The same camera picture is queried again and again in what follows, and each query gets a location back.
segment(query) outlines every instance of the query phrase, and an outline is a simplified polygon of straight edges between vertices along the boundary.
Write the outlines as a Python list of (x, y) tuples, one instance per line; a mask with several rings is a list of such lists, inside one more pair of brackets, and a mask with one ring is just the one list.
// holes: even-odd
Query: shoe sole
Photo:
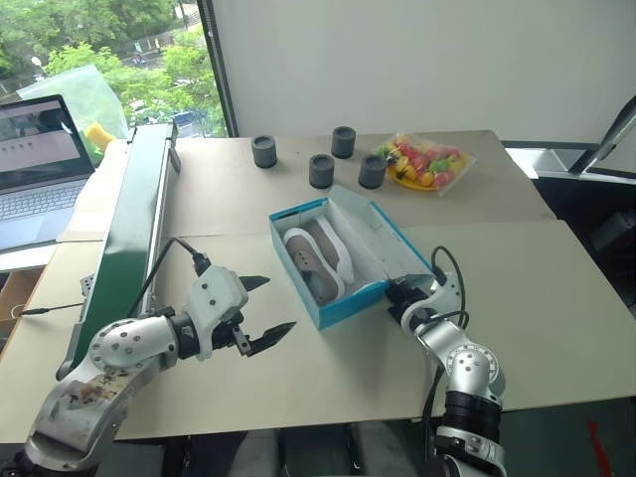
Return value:
[(287, 242), (295, 236), (301, 236), (304, 239), (307, 240), (307, 242), (309, 243), (309, 245), (311, 246), (311, 248), (313, 249), (314, 253), (316, 254), (316, 256), (318, 257), (318, 259), (320, 260), (320, 263), (322, 264), (322, 266), (325, 268), (325, 270), (327, 270), (327, 273), (329, 273), (329, 275), (334, 279), (334, 281), (336, 282), (336, 286), (338, 287), (338, 294), (336, 295), (336, 298), (334, 298), (331, 302), (329, 303), (333, 303), (334, 301), (338, 301), (340, 300), (344, 294), (345, 294), (345, 282), (343, 281), (343, 279), (338, 275), (338, 273), (336, 272), (336, 270), (334, 270), (331, 265), (329, 265), (329, 263), (327, 263), (327, 260), (325, 259), (325, 257), (322, 255), (322, 252), (320, 251), (320, 247), (318, 246), (318, 243), (316, 243), (316, 240), (314, 240), (314, 237), (312, 237), (309, 233), (307, 233), (306, 231), (299, 229), (299, 228), (292, 228), (289, 229), (287, 232), (285, 232), (285, 235), (282, 238), (282, 242), (285, 246), (287, 246)]

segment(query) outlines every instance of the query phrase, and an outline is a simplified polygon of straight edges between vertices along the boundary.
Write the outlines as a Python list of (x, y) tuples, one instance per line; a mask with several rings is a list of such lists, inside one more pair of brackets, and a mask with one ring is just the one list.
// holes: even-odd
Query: cardboard sheet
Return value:
[[(362, 158), (390, 134), (360, 135), (349, 159), (336, 159), (335, 181), (372, 199), (399, 227), (554, 219), (532, 182), (510, 159), (492, 131), (426, 134), (478, 158), (466, 177), (444, 198), (405, 189), (385, 178), (376, 190), (358, 184)], [(278, 163), (257, 168), (250, 139), (179, 139), (183, 164), (175, 200), (167, 208), (170, 235), (180, 237), (261, 234), (267, 217), (296, 204), (325, 197), (309, 185), (309, 158), (329, 153), (330, 136), (276, 137)], [(58, 241), (102, 239), (125, 168), (125, 142), (115, 141), (82, 191), (76, 214)]]
[[(566, 224), (416, 227), (404, 233), (417, 247), (443, 243), (457, 257), (471, 314), (468, 332), (499, 357), (507, 379), (505, 409), (636, 394), (636, 322)], [(191, 359), (163, 373), (137, 395), (119, 438), (420, 414), (432, 367), (386, 313), (387, 303), (319, 332), (268, 234), (189, 242), (214, 263), (271, 278), (243, 309), (252, 337), (277, 323), (298, 324), (261, 355), (242, 358), (236, 349), (224, 349), (206, 362)], [(31, 306), (78, 301), (79, 280), (94, 269), (100, 247), (60, 244)], [(179, 308), (194, 276), (187, 254), (172, 250), (161, 272), (160, 298)], [(0, 363), (0, 442), (27, 436), (55, 384), (78, 314), (68, 309), (21, 320)]]

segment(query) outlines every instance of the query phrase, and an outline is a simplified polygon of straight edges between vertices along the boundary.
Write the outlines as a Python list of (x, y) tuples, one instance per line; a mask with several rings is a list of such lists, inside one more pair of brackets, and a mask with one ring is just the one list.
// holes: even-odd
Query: blue shoe box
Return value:
[[(287, 230), (320, 215), (327, 217), (347, 246), (357, 276), (343, 298), (322, 307), (316, 304), (282, 241)], [(380, 301), (393, 278), (411, 273), (432, 277), (428, 261), (378, 204), (340, 186), (334, 186), (324, 199), (270, 215), (269, 225), (274, 249), (319, 330)]]

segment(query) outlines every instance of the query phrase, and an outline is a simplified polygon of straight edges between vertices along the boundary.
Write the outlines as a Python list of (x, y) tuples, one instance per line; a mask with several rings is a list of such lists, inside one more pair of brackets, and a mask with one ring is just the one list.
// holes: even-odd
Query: black cable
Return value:
[(470, 320), (470, 316), (468, 315), (468, 312), (464, 310), (455, 310), (455, 311), (449, 311), (448, 313), (442, 313), (441, 315), (433, 315), (429, 318), (429, 320), (430, 322), (441, 321), (441, 320), (445, 320), (446, 318), (452, 318), (453, 316), (459, 316), (457, 325), (460, 328), (465, 330), (466, 327), (468, 326), (468, 321)]
[(23, 310), (20, 313), (20, 316), (24, 315), (42, 315), (43, 313), (49, 313), (53, 310), (63, 310), (65, 308), (71, 308), (73, 306), (82, 306), (82, 303), (72, 303), (71, 305), (62, 305), (62, 306), (52, 306), (51, 308), (32, 308), (30, 310)]
[(141, 300), (143, 299), (144, 293), (146, 292), (146, 290), (150, 286), (150, 283), (152, 283), (152, 280), (154, 279), (155, 275), (157, 274), (157, 271), (159, 270), (159, 266), (161, 265), (161, 262), (163, 261), (163, 259), (168, 254), (168, 250), (170, 249), (170, 245), (172, 245), (174, 242), (178, 243), (185, 250), (187, 250), (190, 253), (190, 255), (192, 256), (192, 259), (195, 261), (195, 263), (197, 263), (197, 261), (201, 260), (201, 259), (207, 260), (202, 253), (198, 253), (189, 243), (187, 243), (183, 239), (178, 238), (178, 237), (169, 238), (168, 241), (166, 242), (166, 244), (163, 245), (163, 248), (161, 249), (161, 252), (159, 252), (159, 255), (157, 256), (157, 259), (155, 260), (154, 264), (152, 265), (152, 268), (150, 269), (150, 273), (148, 273), (148, 276), (146, 277), (146, 280), (143, 282), (143, 285), (141, 285), (141, 289), (139, 290), (139, 293), (137, 293), (137, 296), (135, 297), (134, 301), (132, 302), (132, 305), (130, 305), (130, 308), (128, 309), (128, 312), (126, 313), (126, 318), (132, 317), (132, 314), (137, 310), (137, 307), (139, 306), (139, 303), (141, 303)]
[(430, 262), (433, 267), (433, 272), (435, 273), (435, 278), (437, 278), (437, 281), (440, 281), (440, 277), (437, 275), (439, 274), (439, 272), (441, 272), (443, 277), (441, 278), (440, 283), (443, 284), (446, 281), (446, 276), (443, 274), (444, 272), (441, 271), (441, 269), (436, 264), (437, 253), (439, 251), (443, 251), (446, 254), (448, 259), (452, 262), (453, 267), (455, 268), (455, 273), (457, 273), (457, 282), (459, 283), (459, 292), (461, 293), (461, 305), (459, 306), (459, 309), (461, 311), (465, 311), (466, 310), (466, 287), (464, 286), (464, 277), (461, 274), (461, 269), (459, 268), (459, 264), (457, 263), (457, 260), (455, 259), (453, 254), (450, 252), (450, 250), (446, 248), (444, 245), (438, 245), (436, 248), (433, 249), (433, 252), (430, 255)]
[(426, 397), (426, 402), (424, 403), (424, 409), (421, 412), (421, 432), (422, 432), (422, 443), (423, 443), (423, 453), (424, 453), (424, 464), (428, 462), (428, 460), (433, 458), (433, 446), (430, 445), (432, 440), (432, 425), (431, 415), (433, 413), (433, 402), (435, 401), (435, 391), (437, 390), (437, 385), (441, 381), (441, 377), (444, 376), (446, 369), (438, 365), (435, 370), (435, 376), (433, 378), (433, 382), (430, 385), (430, 390), (428, 391), (428, 396)]
[[(435, 274), (435, 278), (439, 282), (440, 285), (443, 285), (446, 282), (446, 275), (443, 270), (437, 266), (437, 254), (443, 251), (444, 254), (448, 257), (448, 259), (453, 264), (455, 268), (455, 273), (457, 274), (457, 283), (459, 284), (459, 293), (460, 293), (460, 306), (459, 310), (451, 311), (448, 313), (442, 313), (440, 315), (432, 316), (433, 321), (441, 321), (446, 318), (451, 318), (453, 316), (459, 316), (458, 326), (462, 329), (466, 329), (468, 326), (468, 322), (470, 317), (468, 312), (466, 311), (466, 287), (464, 286), (464, 277), (461, 274), (461, 269), (459, 268), (459, 263), (450, 252), (448, 248), (443, 245), (438, 245), (433, 249), (432, 254), (430, 255), (430, 262), (433, 268), (433, 273)], [(424, 408), (421, 412), (421, 425), (422, 425), (422, 443), (423, 443), (423, 457), (424, 464), (426, 464), (431, 458), (433, 458), (433, 446), (431, 446), (432, 441), (432, 412), (433, 412), (433, 403), (435, 401), (435, 394), (437, 392), (437, 386), (441, 381), (442, 376), (446, 369), (443, 365), (437, 365), (437, 369), (435, 370), (435, 376), (433, 377), (433, 382), (430, 386), (430, 390), (428, 390), (428, 396), (426, 397), (426, 401), (424, 403)]]

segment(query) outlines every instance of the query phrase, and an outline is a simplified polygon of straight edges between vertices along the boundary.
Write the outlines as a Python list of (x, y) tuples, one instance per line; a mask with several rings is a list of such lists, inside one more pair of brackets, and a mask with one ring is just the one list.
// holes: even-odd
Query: gray sneaker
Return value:
[(307, 231), (294, 227), (285, 233), (282, 241), (319, 306), (343, 297), (344, 281), (329, 265), (316, 240)]
[(351, 256), (347, 246), (338, 237), (327, 218), (325, 216), (317, 217), (302, 228), (316, 240), (318, 248), (327, 263), (329, 263), (329, 266), (336, 270), (336, 273), (345, 280), (345, 283), (353, 283), (355, 277)]

